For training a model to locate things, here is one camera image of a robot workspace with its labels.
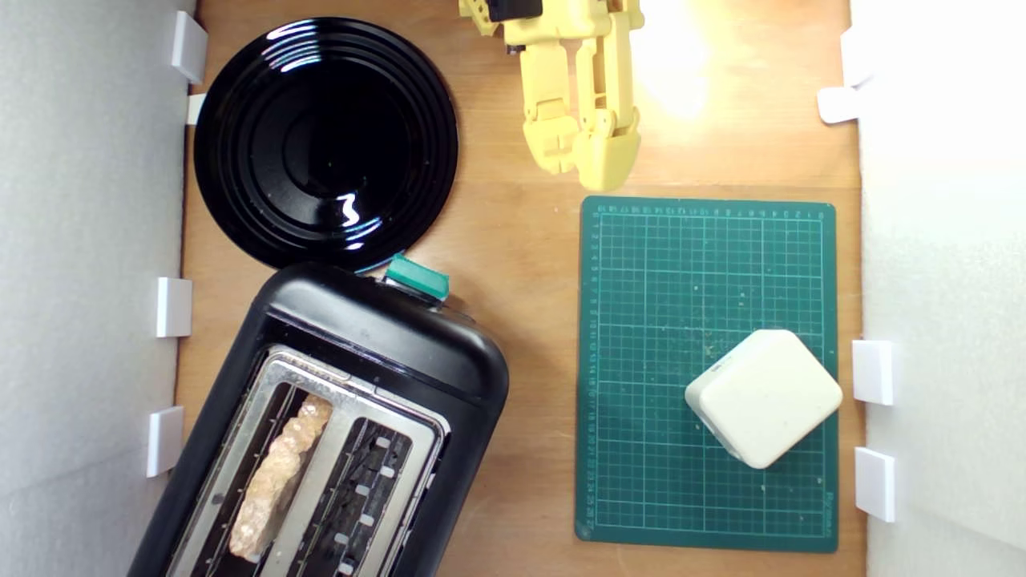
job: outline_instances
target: black plate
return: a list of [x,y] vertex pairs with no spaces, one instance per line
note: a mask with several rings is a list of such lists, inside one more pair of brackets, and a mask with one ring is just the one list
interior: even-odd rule
[[448,197],[456,113],[412,44],[367,23],[295,22],[218,75],[196,126],[203,200],[243,251],[276,268],[374,267]]

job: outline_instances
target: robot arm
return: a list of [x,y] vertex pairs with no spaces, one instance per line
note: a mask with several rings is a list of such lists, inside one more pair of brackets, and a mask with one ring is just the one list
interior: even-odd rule
[[[522,48],[523,132],[535,161],[552,174],[577,168],[589,190],[619,188],[640,144],[629,39],[644,25],[638,0],[460,0],[461,14],[482,35],[499,27],[494,11],[515,16],[502,24],[506,44]],[[582,40],[576,56],[580,122],[570,116],[561,40]]]

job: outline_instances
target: white wall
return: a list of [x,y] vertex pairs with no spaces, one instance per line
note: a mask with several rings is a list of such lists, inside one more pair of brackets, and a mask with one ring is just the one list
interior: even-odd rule
[[1026,5],[853,0],[865,336],[896,349],[867,445],[897,459],[869,575],[1026,575]]
[[124,574],[180,270],[190,0],[0,0],[0,575]]

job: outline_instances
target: white box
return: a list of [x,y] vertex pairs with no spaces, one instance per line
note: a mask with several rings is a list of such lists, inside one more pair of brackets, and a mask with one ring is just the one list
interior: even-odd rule
[[840,387],[790,331],[756,331],[684,392],[723,447],[764,469],[832,415]]

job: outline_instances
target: toaster slot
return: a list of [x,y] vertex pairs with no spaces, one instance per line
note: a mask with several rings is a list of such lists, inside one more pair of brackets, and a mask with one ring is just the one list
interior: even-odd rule
[[[323,411],[311,413],[312,405]],[[318,434],[304,437],[307,450],[290,487],[273,493],[280,496],[277,514],[258,517],[270,516],[255,525],[270,531],[258,532],[263,538],[240,549],[233,527],[247,491],[255,487],[254,494],[265,495],[267,487],[279,487],[267,483],[271,469],[261,469],[262,463],[279,462],[284,441],[271,451],[275,439],[301,435],[294,429],[300,413],[322,417]],[[447,434],[441,417],[406,399],[290,349],[272,348],[210,469],[168,575],[388,574]],[[252,518],[247,511],[242,516]]]
[[307,529],[303,563],[290,577],[360,572],[410,447],[408,436],[380,423],[365,418],[354,423]]

